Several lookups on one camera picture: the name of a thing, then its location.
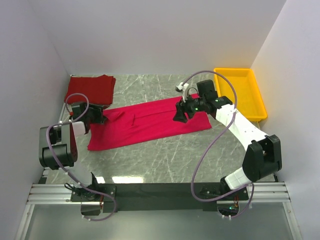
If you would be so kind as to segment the pink t shirt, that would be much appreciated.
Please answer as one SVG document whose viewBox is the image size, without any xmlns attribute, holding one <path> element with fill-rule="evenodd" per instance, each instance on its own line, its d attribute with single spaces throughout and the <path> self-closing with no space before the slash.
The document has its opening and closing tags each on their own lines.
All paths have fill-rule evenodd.
<svg viewBox="0 0 320 240">
<path fill-rule="evenodd" d="M 206 113 L 199 112 L 187 123 L 173 121 L 176 103 L 172 97 L 114 109 L 106 109 L 104 124 L 90 125 L 89 151 L 105 151 L 166 137 L 212 128 Z"/>
</svg>

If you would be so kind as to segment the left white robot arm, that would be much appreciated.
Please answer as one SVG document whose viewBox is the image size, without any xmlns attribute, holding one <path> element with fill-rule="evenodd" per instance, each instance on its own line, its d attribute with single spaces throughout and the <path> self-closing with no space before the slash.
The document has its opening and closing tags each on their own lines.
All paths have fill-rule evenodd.
<svg viewBox="0 0 320 240">
<path fill-rule="evenodd" d="M 88 201 L 96 200 L 100 188 L 93 173 L 82 168 L 78 161 L 76 137 L 86 135 L 91 124 L 104 124 L 107 118 L 103 110 L 108 105 L 73 103 L 69 109 L 68 122 L 39 130 L 38 158 L 44 168 L 61 170 L 74 182 L 69 189 Z"/>
</svg>

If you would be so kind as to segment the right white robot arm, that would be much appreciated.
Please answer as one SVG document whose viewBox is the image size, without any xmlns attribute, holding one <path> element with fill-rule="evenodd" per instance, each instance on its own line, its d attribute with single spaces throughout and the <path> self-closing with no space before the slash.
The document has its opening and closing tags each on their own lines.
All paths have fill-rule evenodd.
<svg viewBox="0 0 320 240">
<path fill-rule="evenodd" d="M 176 103 L 175 122 L 187 123 L 196 113 L 204 112 L 223 124 L 242 144 L 245 155 L 242 166 L 221 178 L 214 200 L 230 200 L 237 191 L 282 169 L 281 141 L 268 135 L 244 117 L 226 96 L 218 96 L 211 80 L 197 83 L 198 97 L 189 94 L 188 83 L 181 82 L 175 90 L 182 94 Z"/>
</svg>

